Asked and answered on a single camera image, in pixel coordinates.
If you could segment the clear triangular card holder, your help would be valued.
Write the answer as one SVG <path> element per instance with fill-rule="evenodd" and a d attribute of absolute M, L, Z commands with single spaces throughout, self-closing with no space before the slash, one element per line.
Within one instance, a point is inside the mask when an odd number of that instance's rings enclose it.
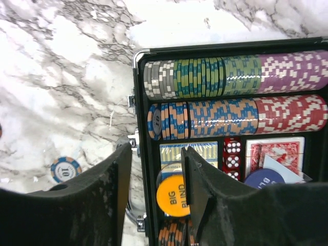
<path fill-rule="evenodd" d="M 279 173 L 285 183 L 305 183 L 312 181 L 312 179 L 303 172 L 296 174 L 267 154 L 264 156 L 263 167 Z"/>

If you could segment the clear round dealer button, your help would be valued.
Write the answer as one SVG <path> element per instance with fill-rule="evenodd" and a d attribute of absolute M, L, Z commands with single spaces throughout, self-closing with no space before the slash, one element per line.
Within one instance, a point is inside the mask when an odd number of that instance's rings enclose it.
<path fill-rule="evenodd" d="M 159 185 L 168 177 L 172 175 L 181 175 L 181 174 L 182 174 L 181 163 L 176 162 L 176 163 L 170 163 L 164 165 L 157 175 L 156 187 L 158 188 Z"/>

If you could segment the blue 10 poker chip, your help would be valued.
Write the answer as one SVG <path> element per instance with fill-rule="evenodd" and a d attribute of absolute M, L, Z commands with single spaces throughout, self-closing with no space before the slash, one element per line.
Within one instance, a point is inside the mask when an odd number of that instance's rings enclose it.
<path fill-rule="evenodd" d="M 79 163 L 71 157 L 56 159 L 50 168 L 51 176 L 57 183 L 65 182 L 82 173 Z"/>
<path fill-rule="evenodd" d="M 153 140 L 161 139 L 162 123 L 160 104 L 150 106 L 147 116 L 147 125 L 149 136 Z"/>

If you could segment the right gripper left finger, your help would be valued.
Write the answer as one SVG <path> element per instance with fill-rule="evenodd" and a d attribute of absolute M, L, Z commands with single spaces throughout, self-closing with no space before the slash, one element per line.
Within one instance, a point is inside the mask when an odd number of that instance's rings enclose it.
<path fill-rule="evenodd" d="M 131 145 L 48 191 L 1 189 L 1 245 L 120 245 Z"/>

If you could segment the yellow big blind button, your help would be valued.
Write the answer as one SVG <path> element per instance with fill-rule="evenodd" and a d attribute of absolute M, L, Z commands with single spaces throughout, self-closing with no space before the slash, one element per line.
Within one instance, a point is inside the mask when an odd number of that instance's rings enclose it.
<path fill-rule="evenodd" d="M 172 175 L 159 184 L 156 192 L 159 208 L 168 216 L 185 217 L 190 214 L 183 176 Z"/>

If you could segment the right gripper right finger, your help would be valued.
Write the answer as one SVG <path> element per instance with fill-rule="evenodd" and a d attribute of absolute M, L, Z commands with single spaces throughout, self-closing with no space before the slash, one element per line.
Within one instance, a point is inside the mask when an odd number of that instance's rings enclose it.
<path fill-rule="evenodd" d="M 182 149 L 193 235 L 200 245 L 327 245 L 327 183 L 255 189 Z"/>

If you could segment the blue small blind button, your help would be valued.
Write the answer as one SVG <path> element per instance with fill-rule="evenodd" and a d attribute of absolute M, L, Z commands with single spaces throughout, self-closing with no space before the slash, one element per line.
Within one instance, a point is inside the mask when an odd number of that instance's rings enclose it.
<path fill-rule="evenodd" d="M 272 169 L 259 169 L 252 172 L 245 180 L 244 184 L 255 189 L 262 189 L 266 186 L 284 184 L 283 177 Z"/>

